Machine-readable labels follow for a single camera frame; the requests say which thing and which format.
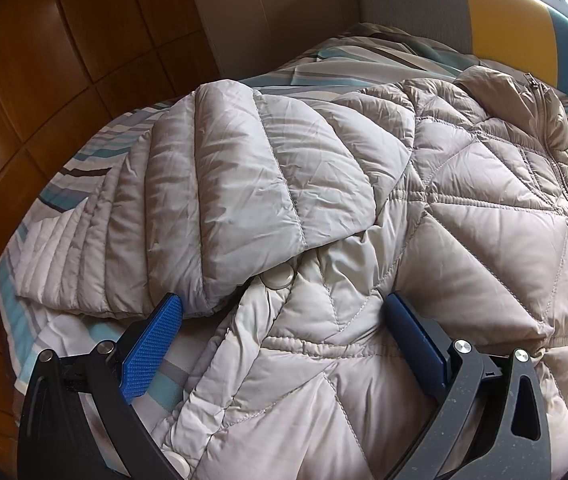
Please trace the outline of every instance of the puffer jacket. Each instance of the puffer jacket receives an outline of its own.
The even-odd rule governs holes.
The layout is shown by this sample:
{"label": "puffer jacket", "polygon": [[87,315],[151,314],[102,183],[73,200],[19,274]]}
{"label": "puffer jacket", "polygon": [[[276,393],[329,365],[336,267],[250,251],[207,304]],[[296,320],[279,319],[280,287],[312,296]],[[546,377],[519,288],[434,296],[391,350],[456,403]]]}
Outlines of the puffer jacket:
{"label": "puffer jacket", "polygon": [[393,290],[451,338],[529,352],[568,469],[568,124],[543,84],[474,66],[330,102],[203,85],[33,226],[16,289],[115,317],[173,291],[196,316],[247,280],[153,430],[189,478],[384,478],[434,408],[381,322]]}
{"label": "puffer jacket", "polygon": [[374,224],[290,260],[285,288],[253,279],[155,428],[166,456],[197,480],[384,478],[433,409],[381,323],[401,290],[451,338],[531,354],[561,476],[568,125],[553,91],[472,67],[307,104],[368,177]]}

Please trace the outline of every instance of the blue gripper pad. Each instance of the blue gripper pad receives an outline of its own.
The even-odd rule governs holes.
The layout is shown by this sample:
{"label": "blue gripper pad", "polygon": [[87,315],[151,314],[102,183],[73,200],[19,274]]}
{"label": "blue gripper pad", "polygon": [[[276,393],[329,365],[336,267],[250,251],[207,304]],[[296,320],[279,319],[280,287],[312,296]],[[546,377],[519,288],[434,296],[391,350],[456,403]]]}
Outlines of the blue gripper pad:
{"label": "blue gripper pad", "polygon": [[443,330],[432,319],[422,319],[397,294],[389,295],[383,308],[386,327],[397,341],[421,390],[442,402],[448,391],[447,364],[423,324],[436,325],[442,335]]}
{"label": "blue gripper pad", "polygon": [[179,296],[167,294],[122,364],[119,390],[128,404],[146,393],[181,326],[181,317]]}

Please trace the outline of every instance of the jacket snap button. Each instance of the jacket snap button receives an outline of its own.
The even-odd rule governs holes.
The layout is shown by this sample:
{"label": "jacket snap button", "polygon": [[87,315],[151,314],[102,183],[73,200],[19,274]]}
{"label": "jacket snap button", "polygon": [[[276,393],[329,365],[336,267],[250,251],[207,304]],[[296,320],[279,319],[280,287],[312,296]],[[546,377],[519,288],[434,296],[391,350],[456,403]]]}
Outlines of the jacket snap button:
{"label": "jacket snap button", "polygon": [[174,451],[162,451],[164,456],[168,459],[175,471],[179,473],[182,478],[188,478],[190,475],[190,465],[182,455]]}
{"label": "jacket snap button", "polygon": [[272,269],[265,270],[259,275],[264,285],[272,290],[286,288],[293,281],[293,267],[288,264],[279,264]]}

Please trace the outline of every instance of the metal screw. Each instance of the metal screw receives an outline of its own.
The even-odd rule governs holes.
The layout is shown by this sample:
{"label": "metal screw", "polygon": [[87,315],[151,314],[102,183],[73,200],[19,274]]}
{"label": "metal screw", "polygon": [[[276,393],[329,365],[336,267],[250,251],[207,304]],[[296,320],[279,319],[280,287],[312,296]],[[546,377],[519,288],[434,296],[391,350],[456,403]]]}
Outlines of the metal screw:
{"label": "metal screw", "polygon": [[464,341],[463,339],[455,341],[455,350],[461,354],[468,354],[472,349],[473,347],[468,341]]}
{"label": "metal screw", "polygon": [[515,350],[515,359],[525,363],[526,361],[528,361],[528,354],[526,353],[525,350],[518,348],[517,350]]}
{"label": "metal screw", "polygon": [[43,363],[48,363],[52,359],[52,350],[47,348],[39,354],[39,360]]}
{"label": "metal screw", "polygon": [[113,343],[112,341],[102,341],[97,345],[97,353],[102,355],[110,354],[113,349],[115,349],[115,343]]}

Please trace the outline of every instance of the striped bedding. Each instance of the striped bedding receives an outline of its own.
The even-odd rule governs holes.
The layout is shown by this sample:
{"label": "striped bedding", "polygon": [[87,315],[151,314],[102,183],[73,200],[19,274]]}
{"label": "striped bedding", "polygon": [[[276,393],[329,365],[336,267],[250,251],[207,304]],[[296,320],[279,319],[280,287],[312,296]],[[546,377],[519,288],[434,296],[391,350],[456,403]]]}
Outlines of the striped bedding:
{"label": "striped bedding", "polygon": [[[414,38],[398,29],[360,24],[274,72],[243,82],[263,93],[332,100],[339,94],[412,77],[452,81],[462,70],[475,64],[490,65],[523,79],[520,72],[459,54],[435,41]],[[62,356],[86,353],[103,339],[118,339],[129,322],[75,316],[18,298],[14,269],[29,227],[75,208],[174,102],[125,113],[104,126],[42,190],[8,242],[0,258],[0,312],[16,375],[16,415],[39,352],[53,348]],[[568,96],[562,95],[562,102],[568,114]],[[189,319],[183,323],[147,394],[132,404],[149,431],[183,400],[189,373],[226,315],[227,312],[222,311],[209,318]],[[92,401],[88,396],[83,401],[105,460],[113,468],[122,470]]]}

